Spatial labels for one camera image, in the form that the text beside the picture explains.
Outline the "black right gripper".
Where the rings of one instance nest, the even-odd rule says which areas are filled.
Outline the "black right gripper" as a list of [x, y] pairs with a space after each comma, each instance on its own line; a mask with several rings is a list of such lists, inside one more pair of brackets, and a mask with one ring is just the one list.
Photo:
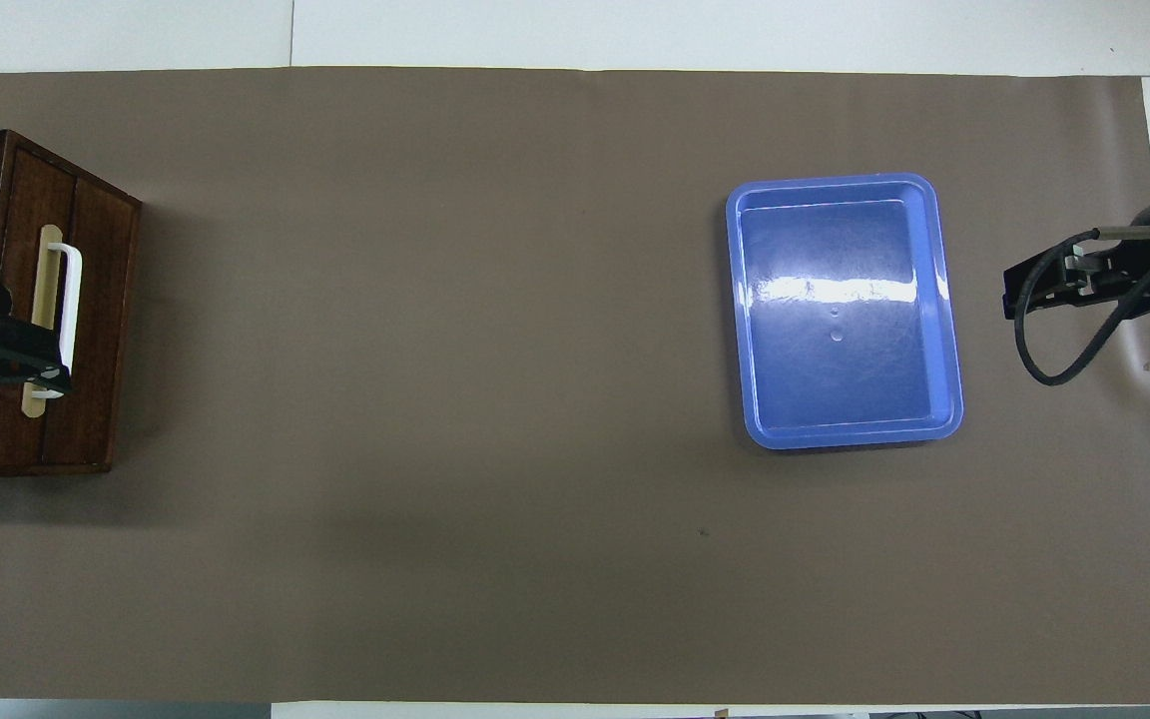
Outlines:
[[[1055, 307], [1101, 304], [1114, 304], [1126, 320], [1149, 314], [1150, 234], [1096, 234], [1092, 240], [1107, 243], [1109, 247], [1092, 252], [1076, 246], [1055, 247], [1010, 266], [1005, 270], [1004, 318], [1013, 322], [1019, 309], [1027, 315]], [[1083, 265], [1080, 273], [1084, 286], [1078, 291], [1076, 271], [1068, 269], [1068, 258], [1074, 257]], [[1034, 278], [1032, 293], [1020, 307], [1028, 278]]]

